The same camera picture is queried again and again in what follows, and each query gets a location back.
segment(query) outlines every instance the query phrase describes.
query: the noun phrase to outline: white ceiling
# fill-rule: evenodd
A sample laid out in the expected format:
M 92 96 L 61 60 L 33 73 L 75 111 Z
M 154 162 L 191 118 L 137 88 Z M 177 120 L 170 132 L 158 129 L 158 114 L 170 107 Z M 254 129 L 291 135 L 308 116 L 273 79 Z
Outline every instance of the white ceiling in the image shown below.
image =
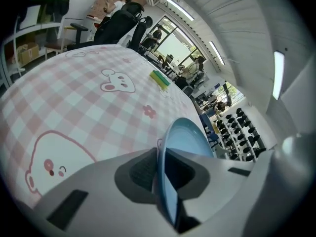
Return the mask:
M 282 86 L 285 92 L 315 46 L 288 0 L 174 0 L 194 21 L 166 0 L 158 1 L 186 21 L 209 49 L 213 56 L 210 59 L 216 62 L 220 75 L 226 79 L 233 72 L 235 86 L 264 114 L 267 110 L 273 112 L 276 105 L 271 103 L 274 51 L 285 54 Z M 210 40 L 225 58 L 224 66 L 216 58 Z

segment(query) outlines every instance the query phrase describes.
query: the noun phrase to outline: light blue bowl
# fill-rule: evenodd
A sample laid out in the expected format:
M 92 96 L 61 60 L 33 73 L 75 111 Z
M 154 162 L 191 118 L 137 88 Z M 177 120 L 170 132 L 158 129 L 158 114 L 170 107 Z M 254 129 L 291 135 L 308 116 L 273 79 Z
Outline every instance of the light blue bowl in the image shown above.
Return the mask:
M 207 138 L 191 120 L 178 118 L 166 131 L 158 155 L 158 188 L 167 220 L 174 226 L 177 217 L 178 194 L 165 174 L 166 148 L 212 158 L 214 155 Z

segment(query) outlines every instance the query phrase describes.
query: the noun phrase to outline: green sponge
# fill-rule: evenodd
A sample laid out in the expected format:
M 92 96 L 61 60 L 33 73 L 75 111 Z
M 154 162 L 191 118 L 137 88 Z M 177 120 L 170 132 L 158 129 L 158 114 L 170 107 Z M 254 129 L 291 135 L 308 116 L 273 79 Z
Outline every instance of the green sponge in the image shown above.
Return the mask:
M 166 78 L 164 78 L 164 76 L 157 70 L 153 70 L 150 73 L 151 78 L 153 78 L 155 80 L 156 83 L 158 83 L 158 85 L 163 89 L 167 89 L 168 86 L 170 85 L 170 83 L 168 82 L 168 80 Z

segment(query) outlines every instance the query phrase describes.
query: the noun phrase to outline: fluorescent light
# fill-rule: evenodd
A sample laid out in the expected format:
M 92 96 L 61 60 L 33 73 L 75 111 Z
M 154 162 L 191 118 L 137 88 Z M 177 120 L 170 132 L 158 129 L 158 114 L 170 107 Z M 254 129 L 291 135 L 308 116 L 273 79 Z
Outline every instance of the fluorescent light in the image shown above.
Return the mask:
M 215 53 L 216 53 L 218 59 L 220 60 L 220 62 L 221 62 L 223 65 L 225 65 L 225 62 L 223 61 L 223 59 L 222 59 L 221 55 L 219 54 L 219 52 L 218 52 L 216 46 L 214 45 L 214 43 L 213 43 L 212 41 L 209 41 L 209 44 L 210 44 L 211 47 L 214 49 L 214 51 L 215 51 Z
M 280 97 L 283 74 L 284 74 L 284 54 L 275 51 L 275 83 L 273 86 L 273 96 L 275 99 Z
M 176 7 L 179 11 L 181 11 L 184 15 L 186 15 L 191 21 L 194 20 L 194 17 L 192 17 L 184 8 L 182 8 L 180 5 L 175 3 L 173 0 L 167 0 L 167 2 L 171 3 L 174 7 Z

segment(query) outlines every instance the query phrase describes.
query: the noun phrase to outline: pink checkered tablecloth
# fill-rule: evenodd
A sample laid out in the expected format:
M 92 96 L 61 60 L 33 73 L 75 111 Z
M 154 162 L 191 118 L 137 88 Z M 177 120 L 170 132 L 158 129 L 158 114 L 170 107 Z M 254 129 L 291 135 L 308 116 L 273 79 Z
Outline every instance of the pink checkered tablecloth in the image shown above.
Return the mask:
M 157 146 L 186 117 L 203 131 L 191 100 L 162 91 L 154 66 L 120 45 L 60 54 L 20 78 L 1 98 L 1 174 L 33 207 L 52 187 L 95 161 Z

